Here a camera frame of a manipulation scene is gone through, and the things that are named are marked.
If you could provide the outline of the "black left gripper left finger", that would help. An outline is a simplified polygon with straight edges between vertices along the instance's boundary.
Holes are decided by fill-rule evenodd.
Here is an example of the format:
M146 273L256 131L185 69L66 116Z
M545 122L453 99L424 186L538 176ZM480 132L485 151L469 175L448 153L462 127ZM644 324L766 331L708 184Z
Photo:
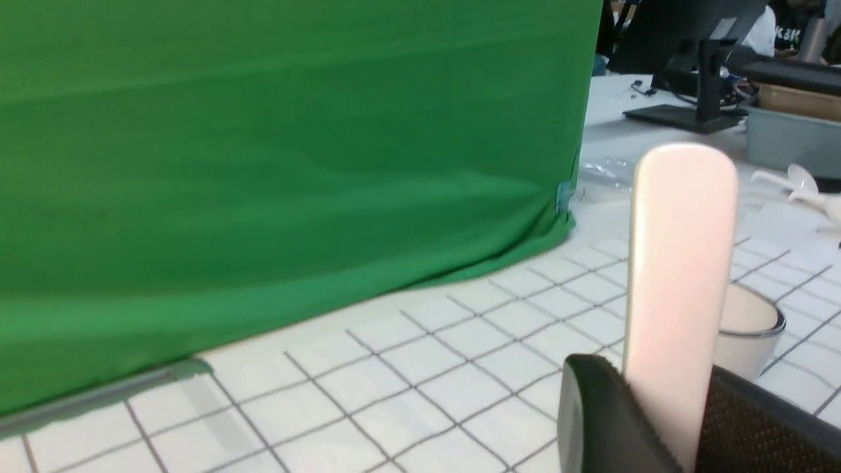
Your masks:
M557 444L562 472L682 472L612 363L571 354L562 369Z

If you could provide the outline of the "black textured left gripper right finger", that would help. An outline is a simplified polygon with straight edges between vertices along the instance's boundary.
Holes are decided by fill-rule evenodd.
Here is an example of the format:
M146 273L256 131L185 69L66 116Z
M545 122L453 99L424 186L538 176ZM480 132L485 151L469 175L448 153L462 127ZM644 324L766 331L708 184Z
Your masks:
M838 472L839 428L714 366L696 470Z

